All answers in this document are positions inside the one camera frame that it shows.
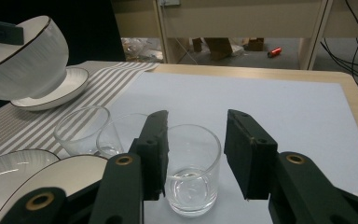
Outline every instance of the floor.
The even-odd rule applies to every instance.
[[[180,64],[200,64],[200,65],[217,65],[217,66],[238,66],[238,67],[258,67],[258,68],[279,68],[279,69],[299,69],[298,65],[298,45],[299,39],[296,38],[266,38],[263,51],[246,51],[239,43],[238,38],[230,39],[231,46],[234,50],[232,56],[219,61],[210,59],[208,46],[202,44],[201,52],[194,52],[190,45],[190,51],[179,62]],[[315,71],[338,71],[351,76],[351,62],[356,52],[357,43],[354,38],[329,38],[325,39],[326,46],[336,57],[347,61],[346,65],[350,70],[339,66],[332,57],[319,45],[313,70]],[[272,49],[281,48],[282,53],[274,58],[268,58],[267,52]],[[358,51],[354,59],[358,64]]]

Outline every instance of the red object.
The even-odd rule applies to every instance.
[[[281,49],[281,48],[273,49],[272,51],[269,51],[269,52],[267,53],[267,56],[268,56],[269,58],[273,58],[273,57],[279,55],[281,52],[282,52],[282,49]]]

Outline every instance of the white plate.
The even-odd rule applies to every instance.
[[[24,98],[11,103],[19,109],[37,111],[65,104],[74,99],[87,87],[89,72],[82,68],[67,68],[63,83],[50,94],[39,98]]]
[[[53,153],[39,149],[26,149],[1,156],[0,209],[25,181],[58,160]]]
[[[80,155],[55,162],[39,171],[25,182],[0,211],[0,221],[14,203],[34,189],[56,187],[65,191],[66,196],[89,186],[103,177],[107,159],[91,155]]]

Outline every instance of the striped tablecloth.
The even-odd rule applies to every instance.
[[[77,98],[55,108],[30,112],[8,104],[0,108],[0,155],[25,148],[49,150],[59,157],[68,154],[54,139],[53,130],[64,116],[88,105],[108,106],[126,86],[156,63],[85,62],[72,67],[86,69],[89,84]]]

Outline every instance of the bowl rim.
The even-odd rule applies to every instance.
[[[46,25],[43,27],[43,29],[41,29],[41,30],[39,31],[39,33],[37,33],[37,35],[36,35],[34,38],[30,39],[27,43],[25,43],[24,45],[22,45],[21,48],[17,49],[17,50],[14,51],[12,54],[10,54],[9,56],[7,56],[4,60],[2,60],[2,61],[0,62],[0,65],[1,65],[2,63],[5,63],[7,60],[13,58],[13,57],[14,57],[16,54],[18,54],[20,51],[22,51],[23,49],[25,49],[26,47],[28,47],[28,45],[30,45],[30,44],[31,44],[32,42],[34,42],[40,35],[42,35],[42,33],[46,30],[46,28],[48,28],[48,26],[51,24],[52,19],[51,19],[50,16],[38,16],[38,17],[48,17],[48,22],[47,22]]]

